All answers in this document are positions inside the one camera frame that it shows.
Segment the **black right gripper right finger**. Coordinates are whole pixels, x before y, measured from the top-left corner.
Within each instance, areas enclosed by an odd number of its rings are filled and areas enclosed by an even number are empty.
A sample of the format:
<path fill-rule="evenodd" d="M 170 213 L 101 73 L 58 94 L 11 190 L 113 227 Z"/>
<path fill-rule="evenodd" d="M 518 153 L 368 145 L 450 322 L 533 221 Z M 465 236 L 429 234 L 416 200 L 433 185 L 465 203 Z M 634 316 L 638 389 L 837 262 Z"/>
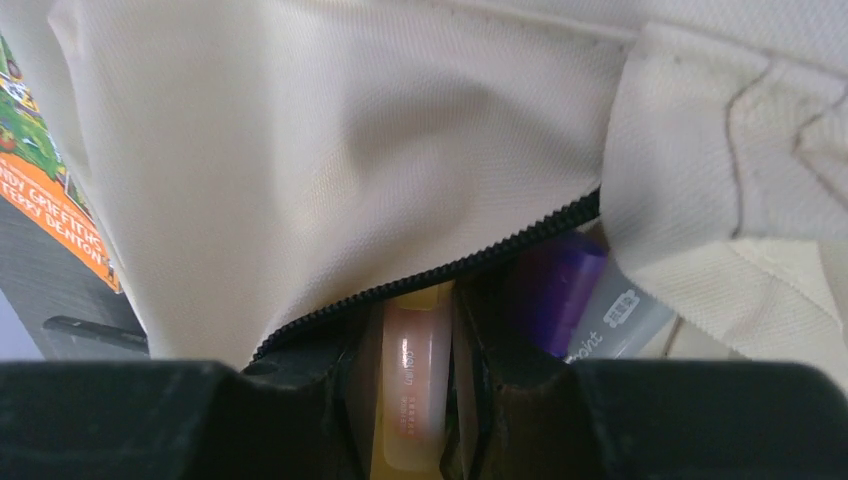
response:
<path fill-rule="evenodd" d="M 453 479 L 567 479 L 565 366 L 505 320 L 496 283 L 460 280 L 453 299 Z"/>

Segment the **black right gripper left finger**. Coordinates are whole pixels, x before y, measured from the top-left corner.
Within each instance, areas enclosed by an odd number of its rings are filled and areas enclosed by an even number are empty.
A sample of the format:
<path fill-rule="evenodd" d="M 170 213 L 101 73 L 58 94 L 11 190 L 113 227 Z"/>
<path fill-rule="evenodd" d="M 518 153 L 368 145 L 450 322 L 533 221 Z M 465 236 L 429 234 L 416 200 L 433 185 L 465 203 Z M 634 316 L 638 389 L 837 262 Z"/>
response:
<path fill-rule="evenodd" d="M 344 388 L 368 311 L 325 312 L 271 335 L 242 370 L 278 399 L 264 431 L 270 435 L 270 479 L 363 479 Z"/>

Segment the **light orange highlighter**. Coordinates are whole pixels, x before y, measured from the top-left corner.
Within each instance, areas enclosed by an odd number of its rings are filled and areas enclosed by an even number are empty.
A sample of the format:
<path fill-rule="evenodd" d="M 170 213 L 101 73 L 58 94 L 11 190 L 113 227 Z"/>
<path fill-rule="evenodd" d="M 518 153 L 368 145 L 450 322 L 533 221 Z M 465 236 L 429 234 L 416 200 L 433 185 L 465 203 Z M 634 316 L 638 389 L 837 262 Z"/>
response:
<path fill-rule="evenodd" d="M 439 479 L 452 347 L 452 282 L 377 310 L 381 354 L 371 479 Z"/>

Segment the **purple black highlighter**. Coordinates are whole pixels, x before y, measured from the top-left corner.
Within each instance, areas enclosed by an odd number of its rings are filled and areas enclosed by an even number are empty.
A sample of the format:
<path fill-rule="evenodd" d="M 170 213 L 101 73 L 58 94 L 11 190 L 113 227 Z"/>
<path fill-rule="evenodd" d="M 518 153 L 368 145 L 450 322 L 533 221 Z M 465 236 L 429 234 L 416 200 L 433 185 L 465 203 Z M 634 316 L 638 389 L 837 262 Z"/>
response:
<path fill-rule="evenodd" d="M 606 250 L 580 232 L 523 253 L 505 287 L 508 323 L 541 350 L 565 357 L 606 263 Z"/>

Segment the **salmon grey highlighter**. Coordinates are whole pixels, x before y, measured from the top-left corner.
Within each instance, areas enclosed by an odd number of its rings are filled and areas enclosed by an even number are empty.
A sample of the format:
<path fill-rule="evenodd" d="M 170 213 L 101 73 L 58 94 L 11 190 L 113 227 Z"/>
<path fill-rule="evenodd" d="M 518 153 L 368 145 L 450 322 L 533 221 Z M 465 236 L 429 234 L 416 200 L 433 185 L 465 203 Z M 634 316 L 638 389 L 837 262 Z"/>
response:
<path fill-rule="evenodd" d="M 628 279 L 611 258 L 572 330 L 566 363 L 637 358 L 676 313 Z"/>

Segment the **cream canvas backpack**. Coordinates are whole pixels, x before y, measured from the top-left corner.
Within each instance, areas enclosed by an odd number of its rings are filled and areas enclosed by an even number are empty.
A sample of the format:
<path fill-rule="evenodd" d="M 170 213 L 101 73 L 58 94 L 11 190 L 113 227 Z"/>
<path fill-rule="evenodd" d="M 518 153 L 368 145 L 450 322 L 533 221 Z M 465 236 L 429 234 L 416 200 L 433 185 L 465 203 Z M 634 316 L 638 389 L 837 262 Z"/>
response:
<path fill-rule="evenodd" d="M 156 358 L 600 194 L 627 277 L 847 382 L 843 1 L 5 1 Z"/>

